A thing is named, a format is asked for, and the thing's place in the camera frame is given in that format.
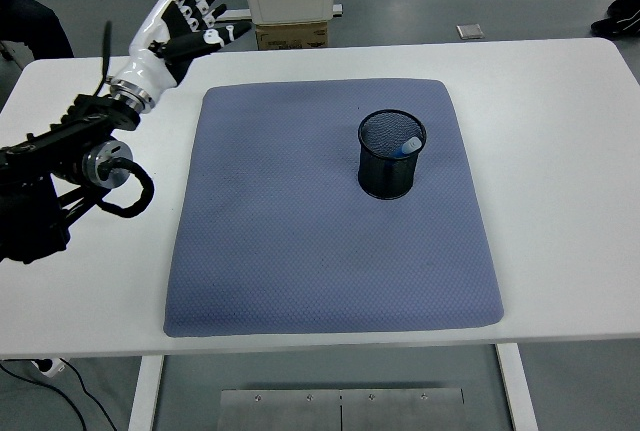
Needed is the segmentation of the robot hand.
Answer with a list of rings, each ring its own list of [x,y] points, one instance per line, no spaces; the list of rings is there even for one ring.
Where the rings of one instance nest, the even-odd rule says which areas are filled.
[[[193,60],[220,51],[251,30],[247,22],[219,26],[226,6],[216,0],[158,0],[128,48],[128,61],[110,81],[109,94],[152,109],[177,87]]]

